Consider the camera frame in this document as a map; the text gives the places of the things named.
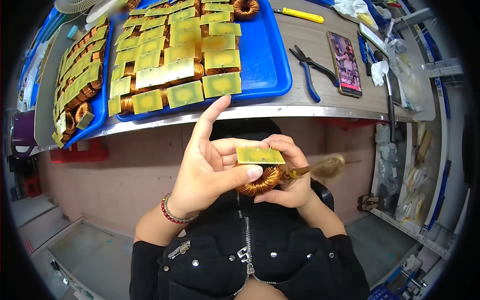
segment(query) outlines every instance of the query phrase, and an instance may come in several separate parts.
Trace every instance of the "black jacket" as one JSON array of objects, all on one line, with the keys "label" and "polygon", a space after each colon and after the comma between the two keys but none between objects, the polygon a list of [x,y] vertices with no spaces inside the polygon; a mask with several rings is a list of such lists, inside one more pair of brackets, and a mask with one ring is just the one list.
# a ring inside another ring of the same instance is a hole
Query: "black jacket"
[{"label": "black jacket", "polygon": [[[186,231],[167,247],[133,245],[132,300],[233,299],[247,273],[291,300],[368,298],[350,238],[327,239],[320,229],[306,227],[296,209],[254,204],[229,191]],[[186,241],[190,248],[169,259]]]}]

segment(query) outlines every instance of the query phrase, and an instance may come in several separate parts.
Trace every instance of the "hand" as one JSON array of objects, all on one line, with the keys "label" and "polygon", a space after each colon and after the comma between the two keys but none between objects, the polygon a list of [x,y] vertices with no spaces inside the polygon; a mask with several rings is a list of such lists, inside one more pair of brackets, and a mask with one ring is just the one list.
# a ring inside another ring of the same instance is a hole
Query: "hand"
[{"label": "hand", "polygon": [[[263,141],[268,142],[273,149],[281,151],[285,162],[290,168],[308,166],[305,155],[303,155],[300,148],[295,146],[291,137],[282,134],[272,134]],[[285,207],[298,208],[317,197],[310,188],[310,173],[281,184],[280,187],[281,191],[271,190],[263,195],[256,196],[254,202],[270,202]]]},{"label": "hand", "polygon": [[268,143],[234,138],[209,141],[213,122],[229,105],[230,96],[221,97],[207,108],[193,129],[168,200],[168,209],[175,217],[193,216],[207,209],[221,194],[253,182],[263,173],[257,165],[234,168],[236,147],[268,147]]}]

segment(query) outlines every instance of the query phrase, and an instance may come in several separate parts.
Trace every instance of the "woman's left hand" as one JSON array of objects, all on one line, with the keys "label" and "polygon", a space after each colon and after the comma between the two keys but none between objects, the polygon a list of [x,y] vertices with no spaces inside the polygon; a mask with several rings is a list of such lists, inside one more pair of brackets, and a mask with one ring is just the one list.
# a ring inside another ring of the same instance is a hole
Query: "woman's left hand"
[{"label": "woman's left hand", "polygon": [[268,147],[268,143],[234,138],[209,141],[213,122],[229,105],[230,96],[221,97],[207,108],[193,129],[168,200],[168,209],[175,217],[193,216],[207,209],[221,194],[253,182],[263,173],[258,165],[234,168],[236,147]]}]

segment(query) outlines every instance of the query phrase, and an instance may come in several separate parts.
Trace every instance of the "woman's right hand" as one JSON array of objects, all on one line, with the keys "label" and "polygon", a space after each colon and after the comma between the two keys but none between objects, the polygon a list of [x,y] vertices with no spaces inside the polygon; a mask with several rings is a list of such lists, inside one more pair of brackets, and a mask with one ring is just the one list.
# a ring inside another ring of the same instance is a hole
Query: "woman's right hand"
[{"label": "woman's right hand", "polygon": [[[290,168],[302,168],[308,166],[307,159],[298,148],[293,139],[282,134],[272,134],[262,142],[282,152],[285,162]],[[271,190],[263,195],[255,197],[254,202],[270,202],[285,207],[298,208],[306,205],[312,199],[318,199],[315,192],[310,188],[310,173],[306,173],[293,181],[280,185],[280,190]]]}]

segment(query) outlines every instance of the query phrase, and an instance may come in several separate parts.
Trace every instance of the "blue pliers handle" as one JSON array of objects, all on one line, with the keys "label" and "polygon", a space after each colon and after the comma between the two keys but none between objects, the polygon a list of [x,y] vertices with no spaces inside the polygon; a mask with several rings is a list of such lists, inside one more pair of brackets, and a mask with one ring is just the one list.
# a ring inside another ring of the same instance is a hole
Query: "blue pliers handle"
[{"label": "blue pliers handle", "polygon": [[308,91],[310,92],[310,95],[315,100],[315,102],[320,102],[320,96],[318,96],[317,91],[315,91],[315,88],[313,87],[312,74],[310,73],[310,66],[322,72],[323,74],[327,75],[335,87],[339,87],[340,82],[338,81],[335,73],[325,68],[324,66],[316,63],[311,58],[305,57],[305,54],[303,54],[302,50],[300,50],[300,48],[297,45],[295,45],[295,49],[297,50],[297,52],[295,52],[292,48],[289,48],[290,52],[292,52],[292,54],[298,60],[300,60],[300,65],[305,69],[305,75],[307,76]]}]

